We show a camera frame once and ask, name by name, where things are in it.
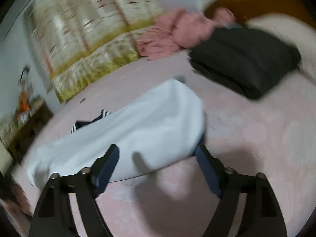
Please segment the pink bed sheet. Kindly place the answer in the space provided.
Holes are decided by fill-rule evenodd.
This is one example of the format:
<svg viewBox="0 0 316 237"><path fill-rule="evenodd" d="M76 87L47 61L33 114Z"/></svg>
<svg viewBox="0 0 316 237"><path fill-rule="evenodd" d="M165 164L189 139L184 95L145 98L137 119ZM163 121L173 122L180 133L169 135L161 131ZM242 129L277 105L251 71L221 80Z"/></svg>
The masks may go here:
<svg viewBox="0 0 316 237"><path fill-rule="evenodd" d="M211 154L241 174L263 172L288 236L297 235L315 208L315 86L297 72L259 101L249 101L193 72L186 53L142 59L73 98L33 146L64 137L76 120L91 120L101 109L114 112L177 76L204 101ZM111 183L98 198L114 236L202 236L217 203L192 157L149 177Z"/></svg>

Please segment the dark wooden side table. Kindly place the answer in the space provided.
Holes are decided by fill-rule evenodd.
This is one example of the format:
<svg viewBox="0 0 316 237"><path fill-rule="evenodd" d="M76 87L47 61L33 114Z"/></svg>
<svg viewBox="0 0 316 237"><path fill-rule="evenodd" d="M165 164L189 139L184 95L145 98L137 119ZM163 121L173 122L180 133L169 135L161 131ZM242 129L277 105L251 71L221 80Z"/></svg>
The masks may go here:
<svg viewBox="0 0 316 237"><path fill-rule="evenodd" d="M12 141L8 143L8 152L12 156L14 164L22 162L31 144L52 117L53 113L46 102L43 102L27 123L17 131Z"/></svg>

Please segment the pink crumpled quilt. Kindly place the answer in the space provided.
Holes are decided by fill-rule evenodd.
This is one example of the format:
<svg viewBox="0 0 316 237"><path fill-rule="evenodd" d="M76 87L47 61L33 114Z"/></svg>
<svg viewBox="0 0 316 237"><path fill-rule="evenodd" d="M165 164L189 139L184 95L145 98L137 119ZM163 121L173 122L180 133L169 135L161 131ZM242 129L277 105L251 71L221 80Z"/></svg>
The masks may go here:
<svg viewBox="0 0 316 237"><path fill-rule="evenodd" d="M168 57L207 40L215 28L235 22L235 16L226 8L216 9L210 19L197 12L176 9L155 20L155 24L137 40L137 51L149 60Z"/></svg>

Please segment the folded black garment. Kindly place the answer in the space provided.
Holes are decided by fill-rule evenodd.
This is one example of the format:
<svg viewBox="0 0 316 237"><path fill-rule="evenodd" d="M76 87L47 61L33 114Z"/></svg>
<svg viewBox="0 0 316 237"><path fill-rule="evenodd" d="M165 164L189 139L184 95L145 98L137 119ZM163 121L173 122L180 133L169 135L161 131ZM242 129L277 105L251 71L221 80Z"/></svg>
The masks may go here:
<svg viewBox="0 0 316 237"><path fill-rule="evenodd" d="M189 57L196 71L249 100L266 95L301 61L297 47L246 27L216 28Z"/></svg>

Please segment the white navy varsity jacket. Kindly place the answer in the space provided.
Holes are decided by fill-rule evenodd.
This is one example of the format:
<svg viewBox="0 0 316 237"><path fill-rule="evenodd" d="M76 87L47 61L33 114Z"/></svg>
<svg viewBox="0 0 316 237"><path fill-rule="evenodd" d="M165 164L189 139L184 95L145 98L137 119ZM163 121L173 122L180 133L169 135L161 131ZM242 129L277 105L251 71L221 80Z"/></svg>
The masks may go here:
<svg viewBox="0 0 316 237"><path fill-rule="evenodd" d="M26 174L42 188L53 173L68 176L92 166L114 144L119 160L111 180L125 180L189 157L204 130L202 100L186 84L170 79L107 117L33 149Z"/></svg>

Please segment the brown white headboard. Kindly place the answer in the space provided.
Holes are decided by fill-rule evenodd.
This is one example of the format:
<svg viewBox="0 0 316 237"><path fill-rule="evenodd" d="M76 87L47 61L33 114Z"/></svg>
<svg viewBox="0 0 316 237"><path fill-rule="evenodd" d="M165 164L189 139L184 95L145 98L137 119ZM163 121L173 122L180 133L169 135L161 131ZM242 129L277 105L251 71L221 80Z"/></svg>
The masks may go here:
<svg viewBox="0 0 316 237"><path fill-rule="evenodd" d="M301 0L215 0L205 7L205 17L212 18L218 8L230 10L236 22L242 25L252 18L277 13L294 17L315 28L315 20Z"/></svg>

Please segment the tree pattern curtain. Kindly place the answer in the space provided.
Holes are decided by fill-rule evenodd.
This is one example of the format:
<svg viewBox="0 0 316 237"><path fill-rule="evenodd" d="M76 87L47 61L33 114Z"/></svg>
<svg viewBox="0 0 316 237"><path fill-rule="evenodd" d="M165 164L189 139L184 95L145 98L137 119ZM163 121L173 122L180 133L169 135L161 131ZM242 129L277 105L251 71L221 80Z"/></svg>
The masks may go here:
<svg viewBox="0 0 316 237"><path fill-rule="evenodd" d="M33 0L29 40L45 88L64 103L137 61L137 40L161 13L157 0Z"/></svg>

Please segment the orange plush toy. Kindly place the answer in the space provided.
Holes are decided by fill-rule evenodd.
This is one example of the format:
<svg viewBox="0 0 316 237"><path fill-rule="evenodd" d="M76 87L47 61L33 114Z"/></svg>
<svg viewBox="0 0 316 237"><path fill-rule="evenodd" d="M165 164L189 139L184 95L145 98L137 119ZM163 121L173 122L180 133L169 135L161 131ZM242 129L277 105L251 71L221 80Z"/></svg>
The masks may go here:
<svg viewBox="0 0 316 237"><path fill-rule="evenodd" d="M23 114L28 114L31 111L31 106L29 103L29 96L26 91L22 90L18 97L18 106L15 113L15 120L18 121L18 118Z"/></svg>

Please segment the pink pillow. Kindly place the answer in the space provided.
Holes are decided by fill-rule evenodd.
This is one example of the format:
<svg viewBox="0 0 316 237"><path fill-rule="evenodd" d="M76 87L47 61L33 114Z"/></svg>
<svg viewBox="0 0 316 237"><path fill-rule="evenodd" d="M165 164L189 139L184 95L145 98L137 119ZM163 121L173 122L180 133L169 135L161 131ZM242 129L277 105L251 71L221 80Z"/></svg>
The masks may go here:
<svg viewBox="0 0 316 237"><path fill-rule="evenodd" d="M288 45L295 45L302 61L299 69L309 80L315 82L315 29L303 21L286 14L271 13L252 18L247 27L268 32Z"/></svg>

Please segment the pink desk lamp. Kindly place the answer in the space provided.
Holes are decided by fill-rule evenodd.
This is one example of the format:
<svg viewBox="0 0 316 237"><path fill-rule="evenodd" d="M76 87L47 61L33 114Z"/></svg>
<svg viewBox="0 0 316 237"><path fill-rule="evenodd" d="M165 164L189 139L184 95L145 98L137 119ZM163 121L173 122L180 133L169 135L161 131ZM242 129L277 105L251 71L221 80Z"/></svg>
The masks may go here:
<svg viewBox="0 0 316 237"><path fill-rule="evenodd" d="M27 84L29 73L30 73L30 67L28 65L25 65L23 67L23 70L21 72L21 76L19 79L19 85L21 87L23 87L23 86L25 86L25 84Z"/></svg>

